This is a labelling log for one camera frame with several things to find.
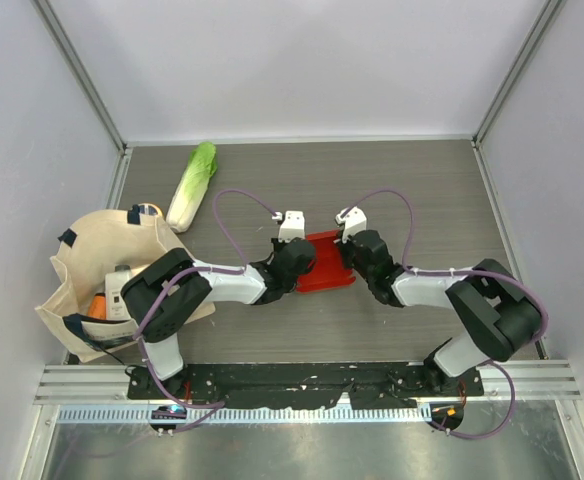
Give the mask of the red paper box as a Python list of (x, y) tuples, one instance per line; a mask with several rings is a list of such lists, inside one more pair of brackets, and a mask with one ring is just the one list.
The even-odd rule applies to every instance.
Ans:
[(312, 272), (305, 275), (299, 284), (298, 293), (308, 294), (333, 290), (352, 285), (355, 274), (343, 265), (337, 241), (339, 230), (313, 233), (307, 240), (315, 247), (316, 261)]

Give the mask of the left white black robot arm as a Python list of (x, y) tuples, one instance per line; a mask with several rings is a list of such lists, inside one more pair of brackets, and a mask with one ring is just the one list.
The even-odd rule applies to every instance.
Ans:
[(268, 258), (243, 267), (206, 263), (175, 248), (128, 280), (121, 297), (137, 322), (133, 340), (151, 375), (151, 388), (165, 399), (183, 391), (185, 363), (178, 332), (199, 307), (215, 302), (276, 302), (293, 292), (315, 263), (315, 247), (301, 238), (276, 240)]

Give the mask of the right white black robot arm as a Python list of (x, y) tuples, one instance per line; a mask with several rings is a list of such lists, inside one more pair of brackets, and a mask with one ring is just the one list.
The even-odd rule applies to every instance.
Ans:
[(464, 332), (447, 340), (423, 361), (423, 382), (444, 395), (460, 377), (489, 360), (505, 362), (535, 340), (547, 318), (499, 262), (434, 272), (396, 262), (375, 230), (343, 234), (337, 242), (344, 266), (355, 270), (375, 299), (388, 306), (449, 309)]

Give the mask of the napa cabbage toy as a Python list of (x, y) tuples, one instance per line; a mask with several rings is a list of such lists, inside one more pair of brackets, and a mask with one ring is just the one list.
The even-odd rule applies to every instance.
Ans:
[(191, 226), (209, 182), (217, 171), (216, 155), (217, 147), (211, 142), (200, 143), (190, 153), (165, 217), (176, 233), (184, 233)]

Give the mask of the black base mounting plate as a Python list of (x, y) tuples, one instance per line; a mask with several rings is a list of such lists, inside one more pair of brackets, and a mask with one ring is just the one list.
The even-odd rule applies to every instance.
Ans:
[(219, 402), (228, 409), (318, 410), (346, 394), (355, 410), (413, 407), (418, 398), (480, 397), (473, 368), (445, 379), (410, 362), (189, 364), (162, 382), (193, 405)]

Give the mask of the orange white item behind bag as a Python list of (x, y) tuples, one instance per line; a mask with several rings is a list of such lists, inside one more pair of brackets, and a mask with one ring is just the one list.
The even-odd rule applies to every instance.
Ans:
[(134, 204), (132, 206), (132, 211), (137, 212), (139, 214), (148, 215), (148, 216), (157, 216), (157, 217), (164, 217), (163, 211), (161, 208), (153, 203), (149, 202), (142, 202), (138, 204)]

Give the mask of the beige printed tote bag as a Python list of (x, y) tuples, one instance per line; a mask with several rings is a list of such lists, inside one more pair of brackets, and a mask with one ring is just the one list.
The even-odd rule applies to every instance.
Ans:
[(130, 210), (99, 210), (76, 220), (59, 237), (50, 258), (60, 286), (35, 308), (49, 331), (82, 363), (132, 344), (133, 320), (100, 320), (88, 315), (94, 296), (104, 290), (105, 277), (118, 265), (135, 273), (183, 243), (166, 222)]

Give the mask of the white bottle in bag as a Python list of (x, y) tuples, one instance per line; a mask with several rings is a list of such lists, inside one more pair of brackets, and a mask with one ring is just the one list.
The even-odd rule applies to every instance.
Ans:
[(130, 320), (122, 289), (133, 278), (133, 271), (129, 265), (117, 265), (113, 272), (105, 275), (106, 319), (109, 321)]

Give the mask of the orange item in bag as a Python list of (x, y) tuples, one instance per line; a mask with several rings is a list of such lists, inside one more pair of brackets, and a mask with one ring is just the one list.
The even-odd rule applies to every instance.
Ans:
[(107, 303), (104, 293), (100, 292), (94, 295), (88, 308), (88, 316), (97, 320), (107, 319)]

